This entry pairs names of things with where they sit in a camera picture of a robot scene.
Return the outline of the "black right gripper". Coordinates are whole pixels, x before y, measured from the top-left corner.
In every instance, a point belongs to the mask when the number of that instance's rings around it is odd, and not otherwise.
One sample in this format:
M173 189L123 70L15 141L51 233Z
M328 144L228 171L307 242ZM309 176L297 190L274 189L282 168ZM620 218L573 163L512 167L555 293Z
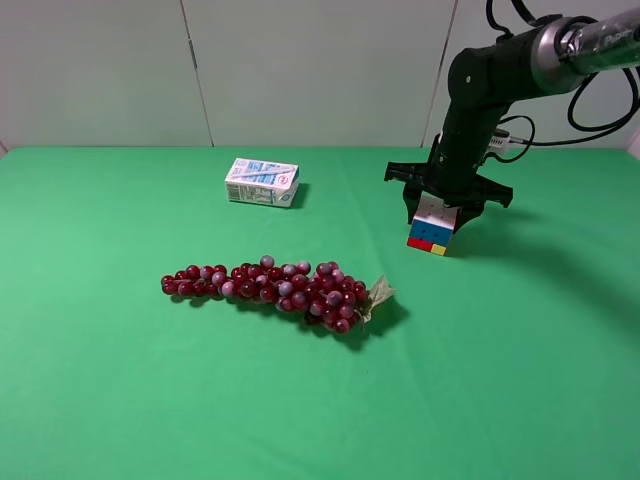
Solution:
M387 164L384 180L404 183L402 198L411 224L423 192L457 209L453 233L484 213L484 203L508 207L513 189L477 173L489 144L489 133L442 132L426 163Z

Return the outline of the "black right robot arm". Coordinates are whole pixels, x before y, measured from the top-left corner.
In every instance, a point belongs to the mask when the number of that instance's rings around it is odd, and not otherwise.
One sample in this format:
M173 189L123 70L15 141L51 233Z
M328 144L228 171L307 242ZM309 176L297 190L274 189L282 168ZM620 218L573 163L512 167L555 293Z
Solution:
M458 227L479 217L486 203L509 206L512 188L481 176L492 157L489 144L497 127L509 121L519 101L581 94L601 72L620 69L630 83L629 112L615 122L587 127L575 124L591 141L620 130L639 110L639 11L631 9L605 20L559 14L534 18L521 2L514 7L528 23L519 35L496 23L485 9L496 42L466 48L453 59L447 77L449 106L427 161L388 163L385 180L403 183L407 215L414 216L420 198L430 194L459 212Z

